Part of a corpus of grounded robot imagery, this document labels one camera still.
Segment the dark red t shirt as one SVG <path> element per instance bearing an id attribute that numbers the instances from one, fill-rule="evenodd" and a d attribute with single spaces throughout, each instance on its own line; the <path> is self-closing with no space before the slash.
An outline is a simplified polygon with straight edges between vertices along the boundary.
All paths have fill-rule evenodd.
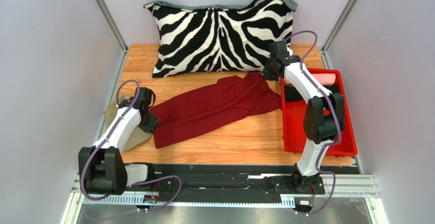
<path id="1" fill-rule="evenodd" d="M 281 97 L 258 72 L 231 76 L 175 96 L 151 109 L 159 118 L 157 149 L 214 131 L 248 116 L 281 107 Z"/>

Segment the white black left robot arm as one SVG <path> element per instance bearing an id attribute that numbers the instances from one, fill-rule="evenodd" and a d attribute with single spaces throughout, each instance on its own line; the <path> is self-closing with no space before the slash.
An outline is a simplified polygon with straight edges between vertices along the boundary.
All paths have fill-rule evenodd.
<path id="1" fill-rule="evenodd" d="M 136 183 L 149 179 L 149 163 L 125 164 L 122 152 L 147 140 L 158 118 L 150 112 L 155 94 L 139 87 L 136 95 L 121 101 L 109 129 L 91 147 L 78 153 L 80 188 L 90 200 L 121 195 Z"/>

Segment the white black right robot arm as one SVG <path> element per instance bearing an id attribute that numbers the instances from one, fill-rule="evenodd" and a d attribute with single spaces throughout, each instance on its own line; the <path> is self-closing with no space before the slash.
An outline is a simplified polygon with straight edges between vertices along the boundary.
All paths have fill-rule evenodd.
<path id="1" fill-rule="evenodd" d="M 307 141 L 291 181 L 294 191 L 304 192 L 319 182 L 320 163 L 328 148 L 341 141 L 345 99 L 317 81 L 299 57 L 290 55 L 285 41 L 272 42 L 269 49 L 262 77 L 270 81 L 286 79 L 306 102 L 303 130 Z"/>

